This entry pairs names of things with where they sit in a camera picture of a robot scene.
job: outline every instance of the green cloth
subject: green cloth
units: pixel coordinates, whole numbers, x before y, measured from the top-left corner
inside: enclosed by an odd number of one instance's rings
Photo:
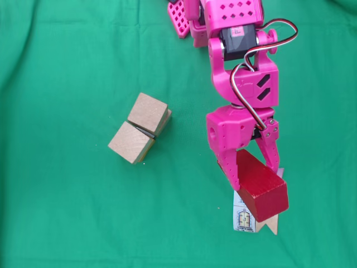
[[[266,21],[300,31],[271,57],[290,201],[278,236],[233,230],[205,126],[227,102],[167,3],[0,0],[0,267],[356,267],[355,0],[263,1]],[[107,146],[139,92],[173,114],[131,165]]]

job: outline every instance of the pink robot arm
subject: pink robot arm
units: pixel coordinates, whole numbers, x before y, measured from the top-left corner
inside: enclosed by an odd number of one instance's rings
[[[271,107],[279,104],[279,70],[267,52],[274,54],[278,46],[292,41],[297,36],[297,28],[283,19],[275,19],[262,26],[264,9],[261,0],[179,1],[184,2],[194,46],[209,48],[215,89],[231,103],[207,115],[207,131],[209,145],[218,164],[233,189],[239,191],[237,150],[246,147],[251,140],[257,142],[266,167],[274,173],[278,171],[276,140],[279,138],[279,123],[273,118]],[[278,41],[275,30],[263,31],[275,22],[289,24],[295,34]],[[254,65],[250,62],[253,55]],[[225,61],[239,59],[244,59],[245,64],[237,65],[234,70],[224,68]],[[259,194],[268,193],[269,199],[274,195],[272,189],[263,189]],[[275,202],[287,204],[287,192],[279,196],[280,200],[275,199]],[[273,207],[274,204],[268,210],[281,212],[278,206]]]

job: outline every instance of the hole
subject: hole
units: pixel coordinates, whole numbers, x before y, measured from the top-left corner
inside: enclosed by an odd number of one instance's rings
[[[257,84],[260,88],[265,85],[265,83],[270,79],[270,74],[266,74],[262,80]]]
[[[216,132],[214,131],[214,128],[210,128],[210,137],[212,140],[216,139]]]
[[[258,99],[261,101],[264,99],[270,92],[270,88],[266,88],[261,94],[258,96]]]

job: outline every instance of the wooden cube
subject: wooden cube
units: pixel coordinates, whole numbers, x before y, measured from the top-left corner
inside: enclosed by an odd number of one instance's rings
[[[135,164],[144,159],[154,142],[153,138],[124,122],[108,146],[131,164]]]
[[[263,222],[289,207],[287,184],[247,150],[237,152],[239,196],[254,215]]]
[[[128,116],[128,121],[143,130],[158,136],[171,115],[167,104],[140,93]]]

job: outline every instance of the label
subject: label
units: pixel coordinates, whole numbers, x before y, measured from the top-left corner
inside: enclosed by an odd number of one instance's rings
[[[233,27],[230,29],[232,37],[244,36],[243,26]]]

